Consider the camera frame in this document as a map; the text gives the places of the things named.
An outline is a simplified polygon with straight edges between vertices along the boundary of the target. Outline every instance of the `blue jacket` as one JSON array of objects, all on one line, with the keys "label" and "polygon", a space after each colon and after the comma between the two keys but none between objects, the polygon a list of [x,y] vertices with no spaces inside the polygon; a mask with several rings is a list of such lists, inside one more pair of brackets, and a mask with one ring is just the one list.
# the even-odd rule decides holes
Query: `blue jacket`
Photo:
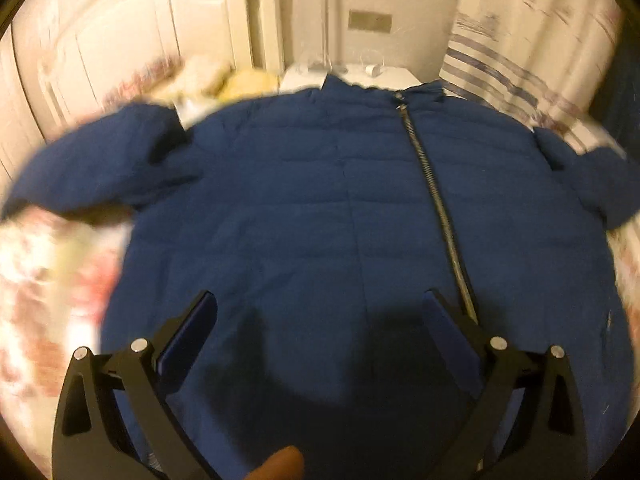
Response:
[{"label": "blue jacket", "polygon": [[[521,349],[566,349],[594,470],[628,413],[632,349],[605,227],[639,208],[638,167],[609,149],[577,156],[439,84],[404,95],[482,326]],[[198,291],[216,295],[218,324],[170,404],[225,480],[289,444],[309,480],[423,478],[472,406],[422,325],[425,290],[459,300],[396,105],[333,77],[188,132],[172,110],[131,105],[37,154],[4,206],[137,209],[107,352]]]}]

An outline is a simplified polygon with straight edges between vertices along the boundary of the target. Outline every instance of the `white wardrobe door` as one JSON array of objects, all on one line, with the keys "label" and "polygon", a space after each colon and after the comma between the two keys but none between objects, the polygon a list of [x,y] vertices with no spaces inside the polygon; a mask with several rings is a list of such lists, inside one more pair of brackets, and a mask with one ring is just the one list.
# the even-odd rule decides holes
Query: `white wardrobe door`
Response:
[{"label": "white wardrobe door", "polygon": [[0,190],[43,144],[18,76],[10,27],[0,40]]}]

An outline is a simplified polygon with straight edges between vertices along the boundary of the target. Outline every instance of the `striped curtain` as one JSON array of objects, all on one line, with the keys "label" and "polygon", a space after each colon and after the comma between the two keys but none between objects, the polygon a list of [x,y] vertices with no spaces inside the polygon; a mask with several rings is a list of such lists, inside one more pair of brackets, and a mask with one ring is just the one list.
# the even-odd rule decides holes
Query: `striped curtain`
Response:
[{"label": "striped curtain", "polygon": [[614,0],[459,0],[440,77],[449,94],[564,134],[589,107],[621,22]]}]

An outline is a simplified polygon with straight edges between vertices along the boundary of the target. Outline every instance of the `metal bolt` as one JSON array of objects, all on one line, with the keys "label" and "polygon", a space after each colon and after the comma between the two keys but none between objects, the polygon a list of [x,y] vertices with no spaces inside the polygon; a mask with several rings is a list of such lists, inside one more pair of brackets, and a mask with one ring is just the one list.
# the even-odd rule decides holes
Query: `metal bolt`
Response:
[{"label": "metal bolt", "polygon": [[500,336],[492,337],[489,343],[491,344],[491,348],[494,350],[506,350],[507,346],[509,346],[507,344],[507,340]]},{"label": "metal bolt", "polygon": [[148,346],[148,342],[144,338],[136,339],[131,343],[131,349],[134,352],[142,352]]},{"label": "metal bolt", "polygon": [[553,345],[551,347],[551,355],[556,359],[562,359],[564,357],[564,348],[558,345]]},{"label": "metal bolt", "polygon": [[81,346],[80,348],[77,348],[76,351],[74,352],[74,359],[77,359],[78,361],[80,361],[84,359],[88,353],[89,351],[86,349],[86,346]]}]

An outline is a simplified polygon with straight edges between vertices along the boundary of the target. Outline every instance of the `wall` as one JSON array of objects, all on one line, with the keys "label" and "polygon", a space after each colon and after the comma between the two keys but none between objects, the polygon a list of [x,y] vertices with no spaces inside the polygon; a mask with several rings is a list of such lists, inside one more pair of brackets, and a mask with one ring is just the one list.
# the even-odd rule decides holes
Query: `wall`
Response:
[{"label": "wall", "polygon": [[[88,0],[27,0],[14,20],[18,67],[34,114],[45,134],[55,126],[33,62],[47,44],[48,30],[65,23]],[[285,58],[309,60],[321,54],[321,1],[281,0]],[[421,80],[437,78],[457,0],[330,0],[334,61],[405,66]],[[393,16],[391,34],[347,30],[349,9]]]}]

